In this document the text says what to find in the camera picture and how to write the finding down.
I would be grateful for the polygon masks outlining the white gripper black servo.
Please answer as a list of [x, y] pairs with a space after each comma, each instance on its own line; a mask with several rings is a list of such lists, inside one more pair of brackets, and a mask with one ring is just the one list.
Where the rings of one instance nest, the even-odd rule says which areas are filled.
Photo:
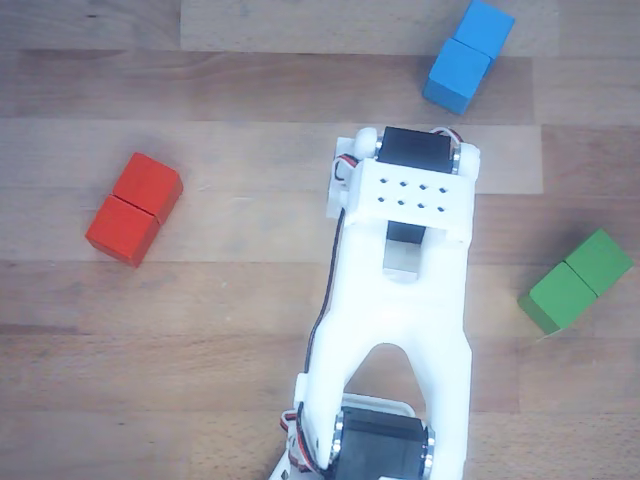
[[357, 169], [360, 160], [355, 156], [355, 139], [339, 137], [330, 167], [326, 216], [338, 218], [348, 205], [351, 192], [360, 180]]

